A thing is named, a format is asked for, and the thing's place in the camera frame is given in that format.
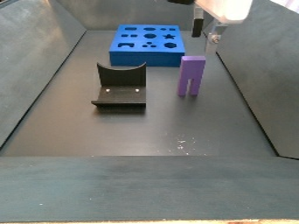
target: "table surface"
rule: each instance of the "table surface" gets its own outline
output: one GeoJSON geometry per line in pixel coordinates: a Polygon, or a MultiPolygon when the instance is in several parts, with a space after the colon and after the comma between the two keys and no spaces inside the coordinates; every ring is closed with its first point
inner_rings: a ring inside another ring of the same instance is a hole
{"type": "MultiPolygon", "coordinates": [[[[97,62],[113,31],[88,31],[8,139],[1,156],[273,157],[271,144],[216,55],[197,97],[176,94],[179,67],[148,67],[145,110],[97,110],[97,62]]],[[[205,38],[181,32],[185,55],[205,38]]]]}
{"type": "Polygon", "coordinates": [[[297,170],[280,157],[0,157],[0,221],[299,219],[297,170]]]}

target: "purple rectangular block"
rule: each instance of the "purple rectangular block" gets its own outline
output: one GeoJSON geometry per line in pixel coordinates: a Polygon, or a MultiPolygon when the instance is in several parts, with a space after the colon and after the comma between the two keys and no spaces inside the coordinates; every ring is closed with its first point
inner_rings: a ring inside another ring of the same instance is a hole
{"type": "Polygon", "coordinates": [[[197,95],[201,84],[201,75],[205,66],[204,56],[181,56],[180,78],[177,83],[177,95],[184,96],[191,80],[189,94],[197,95]]]}

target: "gray bin wall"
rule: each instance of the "gray bin wall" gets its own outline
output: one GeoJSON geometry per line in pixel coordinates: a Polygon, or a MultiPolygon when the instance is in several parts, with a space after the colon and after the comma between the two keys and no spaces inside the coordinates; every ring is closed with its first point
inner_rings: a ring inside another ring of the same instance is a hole
{"type": "Polygon", "coordinates": [[[88,30],[113,31],[119,24],[179,25],[192,29],[192,5],[167,0],[57,0],[88,30]]]}
{"type": "Polygon", "coordinates": [[[255,0],[219,43],[228,68],[280,156],[299,158],[299,14],[255,0]]]}
{"type": "Polygon", "coordinates": [[[55,0],[0,7],[0,146],[84,32],[55,0]]]}

